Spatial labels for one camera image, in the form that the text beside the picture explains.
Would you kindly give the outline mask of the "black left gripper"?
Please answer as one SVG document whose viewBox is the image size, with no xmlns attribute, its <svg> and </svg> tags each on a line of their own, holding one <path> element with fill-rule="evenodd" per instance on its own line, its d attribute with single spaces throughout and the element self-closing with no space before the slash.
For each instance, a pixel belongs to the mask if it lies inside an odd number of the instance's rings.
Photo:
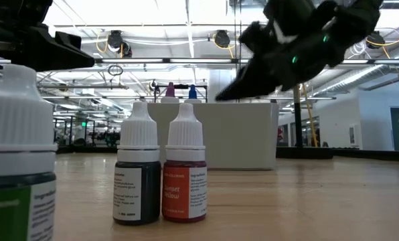
<svg viewBox="0 0 399 241">
<path fill-rule="evenodd" d="M 81 37 L 44 24 L 53 0 L 0 0 L 0 58 L 38 72 L 87 68 L 94 58 L 81 50 Z"/>
</svg>

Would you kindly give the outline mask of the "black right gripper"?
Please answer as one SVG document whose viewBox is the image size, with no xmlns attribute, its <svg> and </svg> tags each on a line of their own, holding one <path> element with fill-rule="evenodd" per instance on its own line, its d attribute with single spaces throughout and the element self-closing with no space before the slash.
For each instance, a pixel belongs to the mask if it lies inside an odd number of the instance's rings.
<svg viewBox="0 0 399 241">
<path fill-rule="evenodd" d="M 263 56 L 251 58 L 215 100 L 268 96 L 277 88 L 283 92 L 312 79 L 326 65 L 336 66 L 341 61 L 341 42 L 334 30 L 338 10 L 334 0 L 318 6 L 311 0 L 269 0 L 264 14 L 270 21 L 253 21 L 239 37 L 250 51 L 264 51 Z M 293 40 L 280 43 L 273 25 Z"/>
</svg>

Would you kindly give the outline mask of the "grey plastic tray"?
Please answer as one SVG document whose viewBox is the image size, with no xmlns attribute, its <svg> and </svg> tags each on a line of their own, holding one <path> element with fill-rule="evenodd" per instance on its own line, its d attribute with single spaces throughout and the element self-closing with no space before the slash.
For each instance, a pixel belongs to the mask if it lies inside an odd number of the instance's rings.
<svg viewBox="0 0 399 241">
<path fill-rule="evenodd" d="M 167 149 L 169 127 L 179 114 L 179 104 L 149 103 L 157 123 L 160 161 L 206 166 L 221 170 L 272 170 L 276 167 L 278 105 L 273 103 L 197 103 L 196 119 L 202 124 L 204 150 L 198 146 Z"/>
</svg>

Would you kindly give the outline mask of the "small green-label coloring bottle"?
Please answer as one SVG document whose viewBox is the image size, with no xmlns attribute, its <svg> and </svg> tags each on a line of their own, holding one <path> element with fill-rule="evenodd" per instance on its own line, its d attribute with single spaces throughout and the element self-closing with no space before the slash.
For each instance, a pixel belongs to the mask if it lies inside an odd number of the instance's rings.
<svg viewBox="0 0 399 241">
<path fill-rule="evenodd" d="M 51 241 L 57 145 L 35 70 L 9 64 L 0 83 L 0 241 Z"/>
</svg>

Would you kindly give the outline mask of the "small black coloring bottle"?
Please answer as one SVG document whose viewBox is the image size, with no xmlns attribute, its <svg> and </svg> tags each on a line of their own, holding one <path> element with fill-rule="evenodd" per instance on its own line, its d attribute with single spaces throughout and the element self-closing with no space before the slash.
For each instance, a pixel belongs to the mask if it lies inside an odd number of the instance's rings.
<svg viewBox="0 0 399 241">
<path fill-rule="evenodd" d="M 150 224 L 161 208 L 161 163 L 157 123 L 145 102 L 134 102 L 121 125 L 114 166 L 113 220 L 122 225 Z"/>
</svg>

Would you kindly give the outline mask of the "white building column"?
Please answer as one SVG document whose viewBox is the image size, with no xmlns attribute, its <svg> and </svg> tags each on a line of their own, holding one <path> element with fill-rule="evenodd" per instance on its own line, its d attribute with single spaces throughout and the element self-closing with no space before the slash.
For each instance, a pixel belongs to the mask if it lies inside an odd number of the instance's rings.
<svg viewBox="0 0 399 241">
<path fill-rule="evenodd" d="M 208 78 L 208 103 L 214 103 L 215 97 L 234 79 L 234 71 L 229 69 L 210 70 Z"/>
</svg>

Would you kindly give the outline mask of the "long ceiling light strip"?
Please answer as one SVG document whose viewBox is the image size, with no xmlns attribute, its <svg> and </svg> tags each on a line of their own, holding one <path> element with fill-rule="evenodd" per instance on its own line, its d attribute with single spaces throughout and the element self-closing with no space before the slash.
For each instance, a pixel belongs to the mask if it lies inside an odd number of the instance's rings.
<svg viewBox="0 0 399 241">
<path fill-rule="evenodd" d="M 247 64 L 249 59 L 224 58 L 103 58 L 97 64 Z M 399 65 L 399 59 L 344 60 L 341 64 L 387 64 Z"/>
</svg>

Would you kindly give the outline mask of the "background robot workstation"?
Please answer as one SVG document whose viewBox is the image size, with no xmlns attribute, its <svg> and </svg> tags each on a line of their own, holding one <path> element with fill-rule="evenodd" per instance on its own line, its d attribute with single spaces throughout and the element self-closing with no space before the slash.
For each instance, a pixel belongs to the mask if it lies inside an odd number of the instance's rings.
<svg viewBox="0 0 399 241">
<path fill-rule="evenodd" d="M 59 146 L 116 147 L 120 143 L 122 122 L 122 119 L 55 116 L 54 142 Z"/>
</svg>

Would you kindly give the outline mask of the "grey ceiling pipe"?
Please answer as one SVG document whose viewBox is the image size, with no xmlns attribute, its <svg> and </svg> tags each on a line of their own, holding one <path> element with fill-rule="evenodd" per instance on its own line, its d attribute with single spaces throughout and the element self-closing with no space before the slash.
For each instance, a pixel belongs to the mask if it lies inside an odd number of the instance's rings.
<svg viewBox="0 0 399 241">
<path fill-rule="evenodd" d="M 399 75 L 396 78 L 387 80 L 385 82 L 381 82 L 379 84 L 376 84 L 376 85 L 373 85 L 373 86 L 370 86 L 370 87 L 367 87 L 367 88 L 360 88 L 360 90 L 373 91 L 373 90 L 376 90 L 376 89 L 379 89 L 379 88 L 387 87 L 387 86 L 392 85 L 392 84 L 398 84 L 398 86 L 399 86 Z"/>
</svg>

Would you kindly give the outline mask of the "silver ventilation duct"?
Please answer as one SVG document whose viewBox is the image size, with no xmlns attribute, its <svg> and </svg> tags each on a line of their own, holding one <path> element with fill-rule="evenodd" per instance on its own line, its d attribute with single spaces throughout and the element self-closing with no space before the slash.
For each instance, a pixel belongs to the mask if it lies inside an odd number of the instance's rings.
<svg viewBox="0 0 399 241">
<path fill-rule="evenodd" d="M 324 84 L 318 89 L 315 89 L 312 96 L 321 96 L 329 92 L 342 92 L 350 90 L 381 76 L 399 72 L 397 65 L 379 64 L 372 67 L 364 68 L 363 70 L 352 70 L 336 79 Z"/>
</svg>

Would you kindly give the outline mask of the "black aluminium table frame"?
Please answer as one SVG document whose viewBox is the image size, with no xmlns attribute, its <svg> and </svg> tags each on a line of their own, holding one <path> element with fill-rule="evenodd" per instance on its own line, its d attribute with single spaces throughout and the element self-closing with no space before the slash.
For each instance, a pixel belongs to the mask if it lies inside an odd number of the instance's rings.
<svg viewBox="0 0 399 241">
<path fill-rule="evenodd" d="M 62 146 L 57 154 L 66 153 L 116 153 L 115 147 Z M 358 159 L 399 161 L 399 151 L 369 151 L 352 148 L 277 147 L 276 158 L 281 159 L 331 159 L 334 156 Z"/>
</svg>

